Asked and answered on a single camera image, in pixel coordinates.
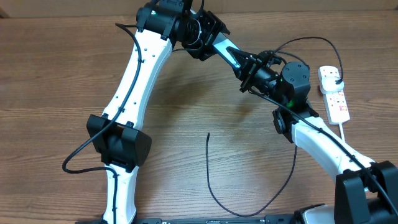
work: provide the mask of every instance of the green light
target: green light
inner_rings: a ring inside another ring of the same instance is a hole
[[[291,100],[290,102],[288,102],[286,106],[287,106],[288,108],[292,108],[292,107],[294,106],[293,100]]]

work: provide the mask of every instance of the black bracket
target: black bracket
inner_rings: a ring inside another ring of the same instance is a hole
[[[217,35],[219,33],[229,35],[231,32],[226,28],[225,24],[211,11],[202,10],[200,15],[197,15],[197,21],[200,23],[200,41],[196,44],[187,44],[183,42],[182,47],[185,49],[193,49],[188,51],[188,53],[193,58],[204,61],[216,54],[213,49],[213,43],[217,38]]]
[[[256,87],[261,93],[267,92],[274,87],[279,74],[273,71],[270,66],[280,65],[282,60],[279,56],[271,57],[271,52],[261,52],[259,55],[250,54],[233,47],[227,47],[227,51],[240,64],[239,69],[234,69],[237,79],[242,81],[240,91],[245,92]]]
[[[291,108],[302,118],[319,117],[319,114],[312,109],[312,105],[309,101],[302,105]],[[299,119],[290,114],[288,111],[278,108],[272,112],[274,117],[274,126],[278,134],[283,134],[290,143],[293,143],[292,139],[292,125],[299,122]]]
[[[90,115],[87,130],[90,137],[99,133],[110,120],[107,116]],[[142,131],[133,128],[132,123],[125,126],[114,123],[94,141],[95,151],[101,153],[101,161],[106,165],[115,164],[132,172],[135,166],[142,166],[149,154],[152,139]]]
[[[169,0],[161,0],[160,6],[152,2],[147,3],[137,12],[138,31],[147,29],[161,34],[161,39],[170,39],[174,46],[177,41],[174,28],[182,16],[181,12],[177,12],[177,8],[181,7],[179,4],[182,3]]]
[[[191,10],[192,0],[160,0],[160,6],[181,14],[188,14]]]
[[[398,169],[389,161],[372,164],[369,169],[397,207]],[[371,192],[377,192],[373,182],[361,170],[347,170],[336,176],[336,224],[398,223],[398,217],[391,212],[391,208],[380,194],[375,199],[366,198],[365,187]]]

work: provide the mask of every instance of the black base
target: black base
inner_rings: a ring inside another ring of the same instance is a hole
[[[138,219],[135,224],[290,224],[293,215],[266,215],[265,218],[197,218],[183,220],[161,220],[159,218]]]

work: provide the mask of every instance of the black plastic housing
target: black plastic housing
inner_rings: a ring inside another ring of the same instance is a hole
[[[308,67],[301,62],[289,62],[283,68],[281,76],[281,82],[272,98],[280,103],[285,103],[281,97],[286,96],[288,102],[291,101],[295,105],[304,104],[311,90]]]
[[[110,120],[105,117],[90,115],[87,130],[90,137],[99,133]],[[95,151],[101,154],[101,161],[106,165],[116,164],[132,172],[135,166],[142,166],[147,159],[152,139],[131,126],[112,125],[94,141]]]
[[[203,10],[197,18],[200,23],[200,41],[194,45],[189,43],[182,43],[185,49],[193,49],[188,53],[193,57],[204,61],[216,52],[213,49],[213,43],[219,33],[230,34],[231,32],[226,28],[225,24],[216,17],[211,11]]]
[[[191,44],[200,31],[197,21],[190,18],[191,5],[192,0],[161,0],[160,5],[149,2],[137,12],[138,31],[147,29],[161,34],[161,39],[170,39],[173,47],[177,41]]]
[[[398,169],[389,161],[372,164],[372,175],[387,192],[391,202],[398,206]],[[383,197],[368,200],[364,188],[377,192],[373,182],[362,170],[345,171],[336,176],[335,222],[336,224],[396,224],[398,217]]]

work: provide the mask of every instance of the wood grain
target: wood grain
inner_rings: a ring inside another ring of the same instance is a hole
[[[334,14],[219,16],[231,39],[249,52],[308,35],[333,41],[345,68],[347,142],[376,161],[398,164],[398,12]],[[87,139],[88,116],[101,114],[126,68],[133,43],[115,22],[134,23],[134,16],[0,20],[0,223],[73,223],[104,212],[105,173],[70,175],[61,164]],[[326,119],[317,68],[337,66],[334,51],[318,40],[286,50],[311,65],[309,99]],[[139,217],[232,217],[207,189],[207,132],[211,184],[221,203],[251,213],[278,191],[294,146],[275,132],[275,106],[240,93],[239,85],[218,56],[206,62],[185,52],[171,56],[145,117],[153,146],[138,176]],[[70,163],[73,169],[93,166],[101,162],[92,146]],[[333,199],[331,179],[299,149],[290,183],[261,214],[291,213]]]
[[[0,0],[11,18],[132,15],[149,0]],[[194,0],[194,9],[201,0]],[[206,10],[232,12],[299,12],[393,10],[398,0],[206,0]]]

